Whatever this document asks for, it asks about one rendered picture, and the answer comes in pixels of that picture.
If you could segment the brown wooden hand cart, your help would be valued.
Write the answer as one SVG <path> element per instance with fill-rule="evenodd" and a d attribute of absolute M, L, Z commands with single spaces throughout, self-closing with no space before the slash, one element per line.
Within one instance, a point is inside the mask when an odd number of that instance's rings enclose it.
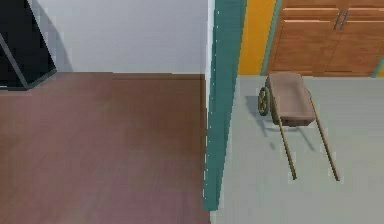
<path fill-rule="evenodd" d="M 315 102 L 301 74 L 293 72 L 269 73 L 264 85 L 259 90 L 257 100 L 258 113 L 261 116 L 270 115 L 272 122 L 279 127 L 289 169 L 294 180 L 297 179 L 297 173 L 283 128 L 307 127 L 312 122 L 316 122 L 332 174 L 336 181 L 341 180 Z"/>

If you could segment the brown wooden cupboard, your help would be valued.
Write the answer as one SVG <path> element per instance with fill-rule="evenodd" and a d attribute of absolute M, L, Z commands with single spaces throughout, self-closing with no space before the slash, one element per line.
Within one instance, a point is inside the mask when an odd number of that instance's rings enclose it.
<path fill-rule="evenodd" d="M 377 77 L 384 68 L 384 0 L 277 0 L 268 72 Z"/>

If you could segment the black cabinet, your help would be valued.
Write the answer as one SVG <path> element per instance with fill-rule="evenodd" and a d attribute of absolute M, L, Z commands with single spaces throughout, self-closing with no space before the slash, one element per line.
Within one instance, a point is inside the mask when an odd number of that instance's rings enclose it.
<path fill-rule="evenodd" d="M 0 89 L 29 90 L 57 72 L 27 0 L 0 0 Z"/>

